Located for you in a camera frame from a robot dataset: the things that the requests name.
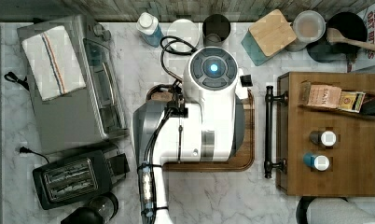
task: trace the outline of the black pot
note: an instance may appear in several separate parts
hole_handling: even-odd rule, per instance
[[[310,57],[319,63],[330,63],[340,58],[340,54],[354,55],[359,47],[349,44],[330,44],[327,41],[327,28],[338,29],[342,35],[349,39],[366,42],[368,30],[363,20],[351,12],[341,12],[333,16],[326,24],[324,35],[318,40],[307,45]]]

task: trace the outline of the toaster oven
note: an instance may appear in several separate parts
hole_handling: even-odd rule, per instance
[[[19,28],[20,42],[61,25],[70,37],[86,88],[42,101],[29,67],[27,81],[45,154],[84,147],[128,133],[110,58],[111,34],[101,24],[83,15],[45,21]]]

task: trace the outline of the power cord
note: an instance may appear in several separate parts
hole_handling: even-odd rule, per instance
[[[24,80],[21,80],[14,73],[8,72],[6,75],[4,75],[4,79],[9,82],[17,82],[20,85],[22,85],[27,91],[30,90],[30,87],[28,86],[27,82],[27,77],[25,77]]]
[[[163,41],[165,39],[173,39],[173,40],[168,42],[167,45],[164,46]],[[188,51],[188,52],[181,52],[181,51],[177,51],[177,50],[174,50],[174,49],[168,49],[174,43],[183,43],[183,44],[189,46],[191,48],[191,50]],[[194,52],[197,51],[197,49],[193,45],[188,43],[187,41],[185,41],[185,40],[183,40],[179,37],[173,36],[173,35],[166,35],[165,37],[163,37],[160,41],[160,45],[161,45],[161,48],[162,48],[161,55],[160,55],[161,67],[164,69],[164,71],[168,75],[170,75],[171,77],[175,78],[176,80],[178,80],[179,82],[182,83],[182,78],[179,75],[175,74],[174,72],[168,70],[168,68],[165,67],[165,65],[164,65],[164,52],[186,56],[186,55],[192,55]]]
[[[20,149],[19,149],[19,152],[20,153],[32,153],[32,154],[35,154],[35,155],[38,155],[38,156],[40,156],[40,157],[43,157],[48,163],[50,163],[50,161],[49,161],[49,159],[46,157],[46,156],[44,156],[44,155],[42,155],[42,154],[40,154],[40,153],[37,153],[37,152],[34,152],[34,151],[32,151],[30,148],[27,148],[27,147],[21,147]]]
[[[157,203],[156,183],[155,183],[155,176],[154,176],[154,172],[153,172],[153,167],[154,166],[158,167],[158,165],[153,164],[153,149],[155,147],[156,140],[159,136],[161,128],[164,126],[164,124],[166,123],[168,118],[171,116],[173,111],[174,110],[172,108],[166,108],[166,110],[164,111],[164,117],[161,120],[161,122],[159,124],[159,127],[155,130],[155,132],[153,132],[152,136],[150,137],[149,142],[146,145],[146,150],[145,150],[145,154],[144,154],[144,162],[139,167],[139,169],[140,168],[143,169],[144,167],[149,167],[149,169],[150,169],[150,172],[149,172],[150,178],[147,181],[150,182],[151,189],[152,189],[152,191],[151,191],[151,195],[152,195],[151,201],[153,202],[153,204],[155,204],[155,209],[153,210],[153,217],[150,217],[147,221],[147,223],[150,223],[150,224],[154,223],[154,221],[156,219],[156,207],[157,207],[156,206],[156,203]]]

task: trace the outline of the black handle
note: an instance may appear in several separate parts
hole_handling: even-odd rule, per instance
[[[271,161],[271,140],[272,140],[272,103],[280,102],[284,105],[287,104],[287,92],[280,96],[273,95],[273,86],[266,87],[266,135],[265,135],[265,160],[264,160],[264,177],[267,179],[271,178],[272,168],[284,170],[286,166],[286,160],[281,160],[276,163]]]

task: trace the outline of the white container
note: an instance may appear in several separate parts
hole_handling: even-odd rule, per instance
[[[330,166],[330,161],[326,156],[312,154],[311,152],[304,154],[303,161],[307,166],[318,171],[325,171]]]
[[[307,10],[298,14],[292,28],[298,38],[286,46],[286,50],[295,52],[321,38],[325,33],[326,24],[318,12]]]
[[[336,144],[337,136],[331,131],[312,131],[310,140],[321,147],[333,147]]]
[[[170,28],[168,28],[167,35],[179,37],[187,41],[193,47],[197,46],[200,38],[199,27],[194,24],[193,21],[186,19],[174,21],[170,25]],[[184,43],[173,43],[171,48],[179,52],[188,52],[191,50],[191,48]]]
[[[147,44],[155,48],[159,46],[164,35],[161,32],[158,18],[144,12],[138,19],[136,27]]]

